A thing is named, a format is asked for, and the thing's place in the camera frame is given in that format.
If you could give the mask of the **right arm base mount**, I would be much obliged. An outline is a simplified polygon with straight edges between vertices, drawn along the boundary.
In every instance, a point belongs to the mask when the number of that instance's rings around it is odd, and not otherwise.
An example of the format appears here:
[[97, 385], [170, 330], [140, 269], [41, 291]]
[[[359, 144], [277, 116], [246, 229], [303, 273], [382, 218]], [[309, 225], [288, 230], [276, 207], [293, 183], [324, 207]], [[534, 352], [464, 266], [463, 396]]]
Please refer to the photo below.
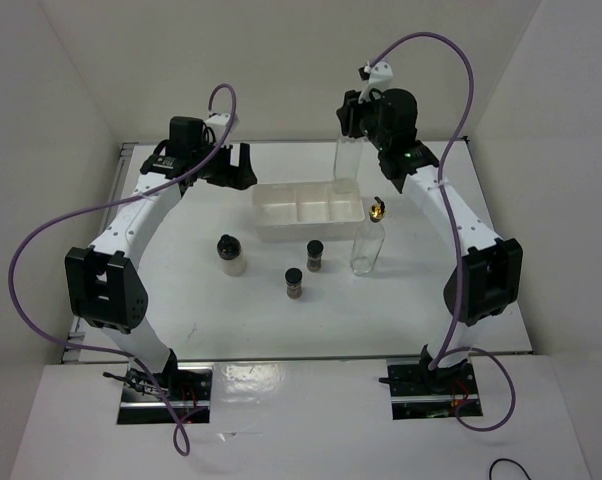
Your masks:
[[429, 377], [424, 360], [393, 360], [378, 382], [387, 387], [392, 418], [425, 420], [483, 415], [473, 366], [464, 361], [441, 378]]

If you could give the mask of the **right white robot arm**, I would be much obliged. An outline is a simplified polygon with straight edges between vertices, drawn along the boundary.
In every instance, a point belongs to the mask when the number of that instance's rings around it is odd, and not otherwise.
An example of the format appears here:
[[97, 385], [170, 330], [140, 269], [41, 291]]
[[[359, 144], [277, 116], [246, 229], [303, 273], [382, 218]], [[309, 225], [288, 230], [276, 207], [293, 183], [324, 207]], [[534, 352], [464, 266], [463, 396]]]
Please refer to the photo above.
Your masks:
[[443, 288], [452, 320], [422, 348], [416, 377], [440, 393], [461, 376], [482, 321], [517, 300], [523, 249], [487, 226], [455, 190], [442, 159], [418, 140], [417, 114], [415, 97], [396, 88], [349, 90], [336, 111], [342, 135], [371, 143], [383, 176], [420, 209], [455, 258]]

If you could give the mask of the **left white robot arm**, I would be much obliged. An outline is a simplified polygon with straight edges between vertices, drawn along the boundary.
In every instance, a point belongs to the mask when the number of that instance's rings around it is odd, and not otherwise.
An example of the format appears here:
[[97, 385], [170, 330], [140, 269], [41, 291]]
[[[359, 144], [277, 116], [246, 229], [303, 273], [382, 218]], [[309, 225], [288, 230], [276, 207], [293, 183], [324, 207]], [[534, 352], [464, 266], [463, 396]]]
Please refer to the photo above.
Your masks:
[[137, 269], [167, 214], [197, 180], [235, 190], [256, 184], [248, 144], [239, 146], [238, 165], [231, 163], [227, 139], [236, 121], [223, 113], [172, 118], [168, 138], [140, 168], [133, 201], [88, 247], [73, 247], [65, 257], [72, 312], [129, 354], [124, 382], [157, 399], [171, 398], [196, 378], [179, 370], [176, 354], [152, 328], [149, 296]]

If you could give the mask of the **glass oil bottle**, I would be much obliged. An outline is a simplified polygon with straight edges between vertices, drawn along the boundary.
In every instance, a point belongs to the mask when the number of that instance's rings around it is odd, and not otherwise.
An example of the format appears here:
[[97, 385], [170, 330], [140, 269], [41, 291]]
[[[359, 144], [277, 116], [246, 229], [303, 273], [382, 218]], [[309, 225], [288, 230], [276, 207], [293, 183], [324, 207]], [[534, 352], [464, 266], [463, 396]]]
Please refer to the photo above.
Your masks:
[[336, 193], [350, 193], [357, 187], [363, 141], [340, 136], [336, 142], [333, 163], [333, 186]]
[[355, 276], [363, 276], [373, 271], [385, 240], [382, 220], [386, 215], [385, 202], [378, 196], [368, 211], [368, 219], [356, 231], [350, 267]]

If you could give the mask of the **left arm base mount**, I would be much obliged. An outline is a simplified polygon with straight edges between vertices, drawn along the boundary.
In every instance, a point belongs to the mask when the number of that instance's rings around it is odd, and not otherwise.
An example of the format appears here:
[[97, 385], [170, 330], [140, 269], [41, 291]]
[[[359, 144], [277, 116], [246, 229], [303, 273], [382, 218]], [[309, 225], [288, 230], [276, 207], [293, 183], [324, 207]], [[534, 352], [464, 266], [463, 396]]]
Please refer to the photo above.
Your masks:
[[[102, 376], [121, 386], [118, 425], [173, 424], [159, 390], [145, 374], [129, 369], [124, 375], [103, 372]], [[175, 383], [161, 390], [176, 416], [185, 424], [210, 421], [213, 370], [210, 365], [179, 367]]]

